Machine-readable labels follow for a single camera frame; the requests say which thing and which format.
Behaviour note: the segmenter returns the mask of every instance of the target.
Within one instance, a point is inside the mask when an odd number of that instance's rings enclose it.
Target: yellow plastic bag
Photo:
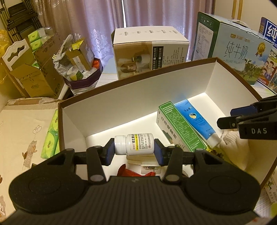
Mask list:
[[[0,30],[0,57],[2,57],[7,48],[11,45],[11,41],[6,30]],[[7,77],[7,73],[4,69],[3,65],[0,65],[0,84],[4,83],[5,78]]]

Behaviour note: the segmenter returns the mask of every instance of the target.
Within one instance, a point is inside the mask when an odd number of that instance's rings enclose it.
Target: open cardboard box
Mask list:
[[[88,147],[104,146],[115,135],[152,133],[164,145],[170,144],[156,124],[158,106],[189,99],[194,107],[221,136],[219,117],[230,110],[260,100],[259,94],[231,67],[218,58],[203,59],[149,71],[85,92],[59,104],[60,148],[76,152]],[[277,141],[249,140],[254,156],[246,172],[265,185],[277,160]],[[115,155],[106,178],[116,175],[126,163],[126,156]],[[127,165],[139,172],[139,168]],[[185,171],[192,175],[188,166]],[[87,179],[86,166],[77,174]]]
[[[58,98],[64,85],[63,77],[58,74],[52,62],[52,56],[61,46],[61,40],[57,34],[45,42],[38,50],[32,53],[32,49],[26,47],[19,51],[20,57],[14,56],[13,52],[18,51],[17,47],[25,46],[24,43],[14,43],[10,46],[7,56],[17,57],[11,65],[9,72],[22,84],[30,97],[51,97]],[[37,61],[40,69],[33,67],[32,63]]]

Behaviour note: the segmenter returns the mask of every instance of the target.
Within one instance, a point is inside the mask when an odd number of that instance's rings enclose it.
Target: gold badge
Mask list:
[[[265,43],[261,42],[258,46],[258,51],[256,53],[256,56],[260,55],[260,57],[262,57],[264,51],[265,51]]]

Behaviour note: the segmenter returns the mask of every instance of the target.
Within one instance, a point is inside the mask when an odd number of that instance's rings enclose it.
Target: box handle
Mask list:
[[[245,22],[243,22],[243,21],[241,21],[241,20],[239,20],[239,19],[231,19],[230,21],[231,21],[232,23],[236,23],[236,24],[239,24],[239,25],[241,25],[241,26],[244,26],[244,27],[247,27],[247,28],[251,29]]]

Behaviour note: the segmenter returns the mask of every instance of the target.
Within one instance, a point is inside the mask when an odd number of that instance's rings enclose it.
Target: white lid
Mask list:
[[[214,148],[220,143],[220,138],[216,133],[213,133],[207,140],[208,145],[211,148]]]
[[[117,135],[114,137],[114,152],[116,155],[126,155],[126,136]]]
[[[141,26],[116,28],[113,44],[152,41],[178,41],[189,44],[179,31],[172,26]]]
[[[78,67],[77,66],[73,66],[71,67],[68,71],[67,71],[67,75],[71,75],[71,74],[76,74],[78,72]]]

